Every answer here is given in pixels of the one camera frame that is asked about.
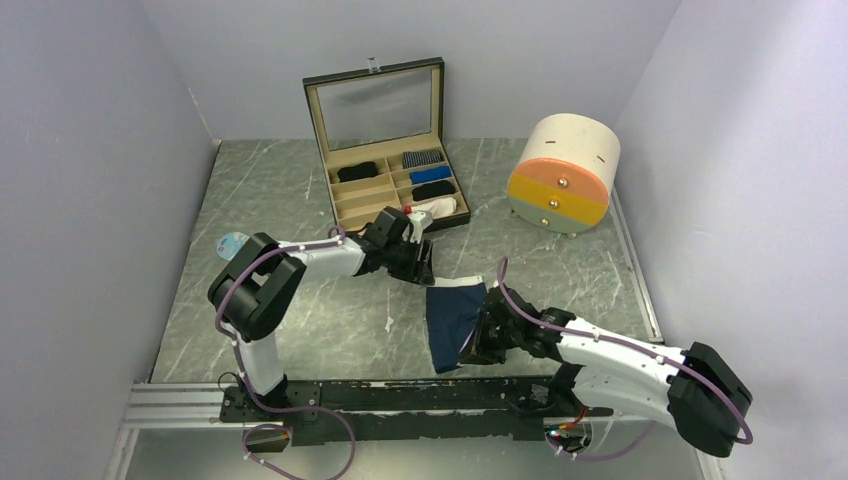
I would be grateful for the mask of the navy white underwear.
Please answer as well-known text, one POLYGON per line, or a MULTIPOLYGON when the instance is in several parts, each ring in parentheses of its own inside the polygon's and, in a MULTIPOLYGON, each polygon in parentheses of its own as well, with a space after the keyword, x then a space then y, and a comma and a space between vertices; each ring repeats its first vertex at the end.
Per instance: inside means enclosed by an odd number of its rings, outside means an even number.
POLYGON ((455 370, 477 323, 487 289, 482 276, 436 277, 425 293, 425 320, 436 374, 455 370))

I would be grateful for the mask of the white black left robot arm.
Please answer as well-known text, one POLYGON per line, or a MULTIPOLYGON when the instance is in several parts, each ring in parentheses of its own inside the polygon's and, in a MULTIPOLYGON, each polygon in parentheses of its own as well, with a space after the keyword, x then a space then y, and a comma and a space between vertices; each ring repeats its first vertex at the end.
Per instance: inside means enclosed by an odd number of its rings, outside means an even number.
POLYGON ((298 288, 384 270, 392 278, 430 286, 432 243, 424 239, 428 212, 385 207, 359 230, 339 225, 309 242, 278 242, 266 233, 247 238, 208 290, 215 328, 233 348, 246 406, 272 420, 290 407, 288 379, 278 352, 276 330, 298 288))

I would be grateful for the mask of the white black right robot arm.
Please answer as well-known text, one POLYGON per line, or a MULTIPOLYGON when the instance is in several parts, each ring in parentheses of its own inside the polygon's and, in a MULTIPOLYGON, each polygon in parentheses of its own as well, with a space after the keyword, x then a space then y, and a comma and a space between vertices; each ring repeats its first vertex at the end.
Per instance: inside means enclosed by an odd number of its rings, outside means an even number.
POLYGON ((511 349, 559 365, 546 399, 524 398, 520 410, 547 416, 620 411, 670 427, 690 446, 718 458, 752 441, 744 422, 752 394, 706 344, 676 348, 638 341, 566 310, 538 311, 514 290, 496 286, 487 292, 459 360, 502 364, 511 349))

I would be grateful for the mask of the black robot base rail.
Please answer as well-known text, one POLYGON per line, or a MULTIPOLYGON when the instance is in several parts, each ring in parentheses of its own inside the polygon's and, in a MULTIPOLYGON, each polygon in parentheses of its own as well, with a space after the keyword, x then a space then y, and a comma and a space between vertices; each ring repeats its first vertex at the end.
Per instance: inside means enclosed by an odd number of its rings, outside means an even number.
POLYGON ((278 423, 296 446, 328 442, 509 437, 540 441, 546 428, 612 416, 605 407, 582 408, 545 376, 403 381, 292 381, 292 413, 265 411, 243 388, 223 392, 219 420, 248 427, 278 423))

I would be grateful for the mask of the black underwear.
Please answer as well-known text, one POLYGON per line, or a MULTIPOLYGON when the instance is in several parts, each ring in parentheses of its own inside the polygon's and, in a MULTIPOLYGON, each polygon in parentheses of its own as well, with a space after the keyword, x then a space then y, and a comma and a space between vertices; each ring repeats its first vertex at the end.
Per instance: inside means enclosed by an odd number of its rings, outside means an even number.
POLYGON ((340 183, 373 178, 380 174, 379 167, 375 161, 366 161, 355 165, 340 168, 337 178, 340 183))

